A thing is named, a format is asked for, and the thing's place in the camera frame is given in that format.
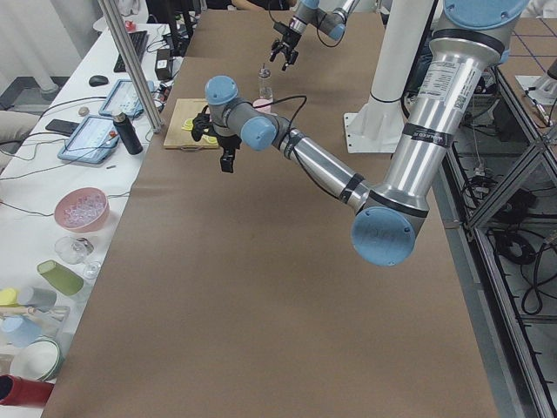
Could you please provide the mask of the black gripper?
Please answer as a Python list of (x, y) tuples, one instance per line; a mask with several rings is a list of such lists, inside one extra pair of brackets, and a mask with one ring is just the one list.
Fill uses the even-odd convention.
[(213, 123), (209, 113), (199, 113), (193, 119), (193, 125), (194, 127), (191, 129), (191, 136), (195, 142), (199, 142), (203, 136), (217, 138), (217, 133), (213, 128)]
[(285, 57), (285, 63), (282, 65), (282, 71), (286, 71), (289, 66), (295, 64), (298, 52), (295, 48), (300, 40), (300, 34), (296, 31), (287, 30), (281, 39), (275, 39), (272, 43), (269, 60), (274, 61), (276, 56), (281, 52)]

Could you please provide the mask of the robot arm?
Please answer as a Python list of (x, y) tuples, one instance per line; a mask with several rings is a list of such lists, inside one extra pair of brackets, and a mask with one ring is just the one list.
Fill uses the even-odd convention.
[(446, 1), (430, 43), (433, 58), (417, 100), (402, 127), (384, 180), (365, 179), (318, 146), (288, 118), (260, 111), (242, 99), (235, 81), (211, 78), (206, 106), (194, 118), (192, 136), (214, 137), (231, 172), (241, 145), (275, 147), (298, 164), (323, 191), (351, 206), (352, 245), (365, 260), (394, 266), (413, 251), (426, 219), (426, 196), (482, 72), (501, 63), (523, 1)]
[(333, 11), (324, 11), (319, 1), (298, 1), (298, 6), (287, 24), (273, 21), (273, 29), (281, 38), (276, 38), (271, 46), (269, 60), (282, 54), (284, 63), (282, 71), (295, 64), (299, 52), (296, 50), (308, 26), (313, 26), (319, 41), (326, 47), (334, 48), (343, 39), (349, 16), (358, 6), (359, 1), (341, 1)]

